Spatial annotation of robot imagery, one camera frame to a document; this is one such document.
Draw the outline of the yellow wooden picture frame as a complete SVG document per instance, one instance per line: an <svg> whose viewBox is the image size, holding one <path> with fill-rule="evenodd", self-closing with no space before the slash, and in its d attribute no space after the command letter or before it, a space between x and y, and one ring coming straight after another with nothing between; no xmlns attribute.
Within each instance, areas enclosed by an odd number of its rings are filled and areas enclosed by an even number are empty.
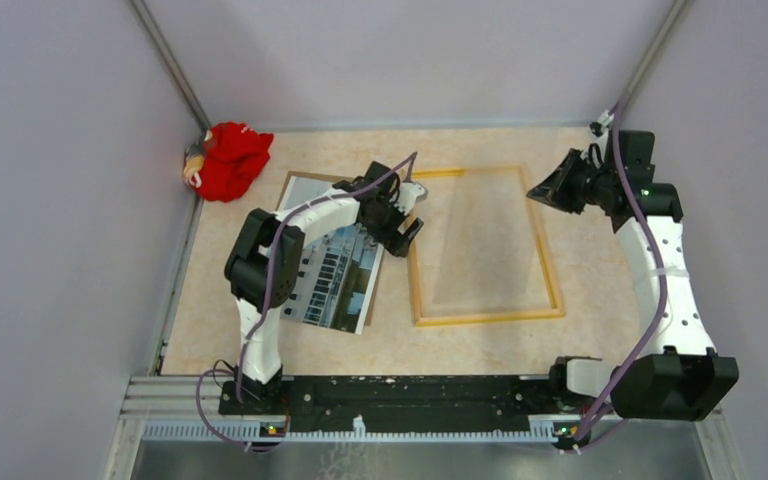
<svg viewBox="0 0 768 480"><path fill-rule="evenodd" d="M418 251L417 239L411 248L408 260L408 279L410 286L410 304L413 316L413 323L417 327L442 327L442 326L461 326L461 325L484 325L490 323L499 322L512 322L512 321L525 321L525 320L543 320L543 319L555 319L561 318L565 314L565 305L563 300L563 294L558 280L558 274L554 265L554 258L549 247L548 235L544 227L540 215L540 209L533 202L527 199L526 192L529 187L529 175L528 170L523 165L509 164L509 165L496 165L496 166L484 166L484 167L449 167L438 168L431 170L421 170L415 173L414 177L424 186L424 182L427 179L439 178L439 177L453 177L464 174L468 170L477 169L496 169L496 168L508 168L518 167L521 169L521 179L525 191L525 198L528 202L529 214L531 216L531 224L533 232L535 234L535 240L537 244L540 265L542 268L542 274L545 281L547 293L549 295L550 304L546 308L537 310L524 310L504 312L499 314L474 314L474 315L460 315L460 316L439 316L432 317L427 315L423 308L422 299L422 280L419 273L418 266ZM415 211L414 216L420 218L419 205Z"/></svg>

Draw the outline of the clear acrylic sheet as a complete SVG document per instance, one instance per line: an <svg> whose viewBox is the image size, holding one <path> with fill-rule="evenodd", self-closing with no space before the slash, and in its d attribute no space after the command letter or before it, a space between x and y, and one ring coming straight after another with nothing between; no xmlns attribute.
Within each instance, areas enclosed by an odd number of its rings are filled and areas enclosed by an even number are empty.
<svg viewBox="0 0 768 480"><path fill-rule="evenodd" d="M460 316L550 304L518 167L425 180L417 238L423 308Z"/></svg>

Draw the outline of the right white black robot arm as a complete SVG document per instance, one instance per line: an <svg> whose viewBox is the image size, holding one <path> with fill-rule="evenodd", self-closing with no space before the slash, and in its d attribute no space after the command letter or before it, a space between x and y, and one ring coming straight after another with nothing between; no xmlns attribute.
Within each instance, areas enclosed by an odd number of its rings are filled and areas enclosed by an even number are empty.
<svg viewBox="0 0 768 480"><path fill-rule="evenodd" d="M643 332L626 359L560 357L550 369L549 404L572 412L589 397L590 423L604 407L622 418L701 421L739 379L736 359L718 353L701 320L683 208L676 187L654 179L654 141L649 131L596 127L586 149L570 150L527 193L564 213L601 209L632 274Z"/></svg>

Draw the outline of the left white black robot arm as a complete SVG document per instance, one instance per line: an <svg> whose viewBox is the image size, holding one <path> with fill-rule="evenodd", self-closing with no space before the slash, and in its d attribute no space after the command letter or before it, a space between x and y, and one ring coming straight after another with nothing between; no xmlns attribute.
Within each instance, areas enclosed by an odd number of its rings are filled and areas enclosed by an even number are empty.
<svg viewBox="0 0 768 480"><path fill-rule="evenodd" d="M241 335L231 398L262 414L279 404L280 308L293 292L304 249L335 230L358 225L388 253L404 257L423 226L420 220L404 222L427 196L427 188L410 176L372 162L363 175L340 180L311 200L248 214L224 267Z"/></svg>

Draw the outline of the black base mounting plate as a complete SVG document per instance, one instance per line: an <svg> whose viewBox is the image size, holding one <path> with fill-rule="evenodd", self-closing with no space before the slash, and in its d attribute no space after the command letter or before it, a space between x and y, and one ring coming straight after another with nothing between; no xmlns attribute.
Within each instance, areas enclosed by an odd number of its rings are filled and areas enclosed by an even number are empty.
<svg viewBox="0 0 768 480"><path fill-rule="evenodd" d="M222 386L218 412L276 415L296 433L345 432L356 418L371 433L525 432L538 415L584 413L590 397L545 376L285 376L263 388Z"/></svg>

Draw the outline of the red crumpled cloth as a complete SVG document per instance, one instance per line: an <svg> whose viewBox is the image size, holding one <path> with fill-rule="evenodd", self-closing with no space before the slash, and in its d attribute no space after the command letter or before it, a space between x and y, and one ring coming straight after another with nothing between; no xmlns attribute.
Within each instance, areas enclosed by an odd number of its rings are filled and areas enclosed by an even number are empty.
<svg viewBox="0 0 768 480"><path fill-rule="evenodd" d="M186 150L182 179L205 201L237 200L266 167L274 139L246 123L216 124Z"/></svg>

